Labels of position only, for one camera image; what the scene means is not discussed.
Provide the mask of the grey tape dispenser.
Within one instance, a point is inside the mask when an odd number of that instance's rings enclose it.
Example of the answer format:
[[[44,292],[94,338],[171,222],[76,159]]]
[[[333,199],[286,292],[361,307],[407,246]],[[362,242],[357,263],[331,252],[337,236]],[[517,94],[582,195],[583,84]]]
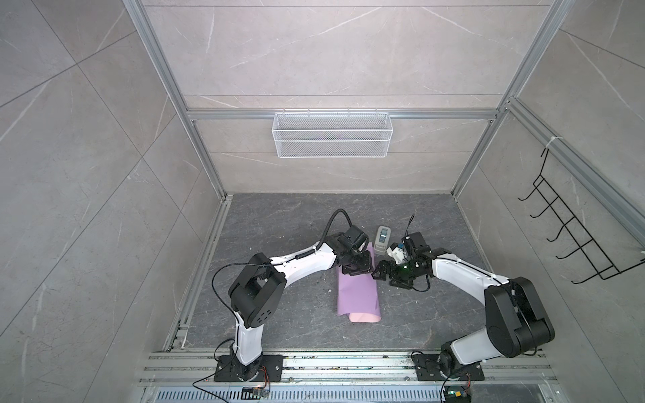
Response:
[[[390,246],[391,229],[386,226],[379,226],[375,241],[373,243],[374,252],[376,255],[385,255],[386,250]]]

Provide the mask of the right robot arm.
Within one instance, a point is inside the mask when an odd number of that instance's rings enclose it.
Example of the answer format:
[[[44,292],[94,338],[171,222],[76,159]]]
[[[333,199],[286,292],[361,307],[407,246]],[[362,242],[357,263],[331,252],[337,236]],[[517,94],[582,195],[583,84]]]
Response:
[[[458,287],[485,308],[485,327],[442,346],[439,362],[450,375],[487,359],[536,352],[554,340],[555,329],[532,282],[507,278],[472,265],[453,252],[431,249],[421,233],[405,236],[386,250],[372,276],[412,290],[414,280],[435,278]]]

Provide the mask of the pink wrapping paper sheet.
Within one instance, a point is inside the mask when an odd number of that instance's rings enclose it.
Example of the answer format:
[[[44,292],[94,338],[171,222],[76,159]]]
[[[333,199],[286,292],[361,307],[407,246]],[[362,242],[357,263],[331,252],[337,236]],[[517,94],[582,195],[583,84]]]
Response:
[[[337,268],[337,315],[352,323],[377,323],[381,320],[377,282],[371,274],[345,275]]]

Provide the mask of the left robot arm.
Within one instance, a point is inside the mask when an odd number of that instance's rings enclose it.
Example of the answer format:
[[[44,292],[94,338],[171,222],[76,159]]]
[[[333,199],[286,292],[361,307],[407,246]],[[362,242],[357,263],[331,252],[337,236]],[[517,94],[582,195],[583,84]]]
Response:
[[[237,362],[249,366],[260,359],[264,325],[277,312],[287,287],[337,266],[349,270],[351,275],[373,270],[368,243],[368,235],[351,226],[290,255],[252,256],[228,290],[236,319],[233,353]]]

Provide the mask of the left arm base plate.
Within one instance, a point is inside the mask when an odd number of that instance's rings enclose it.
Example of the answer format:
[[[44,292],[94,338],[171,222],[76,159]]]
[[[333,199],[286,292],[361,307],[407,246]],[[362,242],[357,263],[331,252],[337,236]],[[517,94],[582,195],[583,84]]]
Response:
[[[279,382],[282,379],[283,355],[261,355],[248,365],[240,363],[234,355],[223,355],[218,359],[214,382]]]

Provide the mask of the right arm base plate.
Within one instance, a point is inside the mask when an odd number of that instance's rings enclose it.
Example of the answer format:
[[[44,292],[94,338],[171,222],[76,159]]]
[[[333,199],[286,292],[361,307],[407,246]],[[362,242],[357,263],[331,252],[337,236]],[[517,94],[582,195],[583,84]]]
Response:
[[[445,354],[420,352],[412,352],[410,358],[419,381],[483,381],[485,379],[479,362],[463,365]]]

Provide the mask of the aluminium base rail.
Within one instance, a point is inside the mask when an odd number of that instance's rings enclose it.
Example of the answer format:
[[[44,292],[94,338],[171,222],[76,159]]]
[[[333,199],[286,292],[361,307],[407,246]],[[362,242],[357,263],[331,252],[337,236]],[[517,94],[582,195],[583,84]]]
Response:
[[[543,354],[491,359],[445,379],[430,354],[282,353],[243,382],[202,350],[153,353],[135,374],[144,402],[566,402]]]

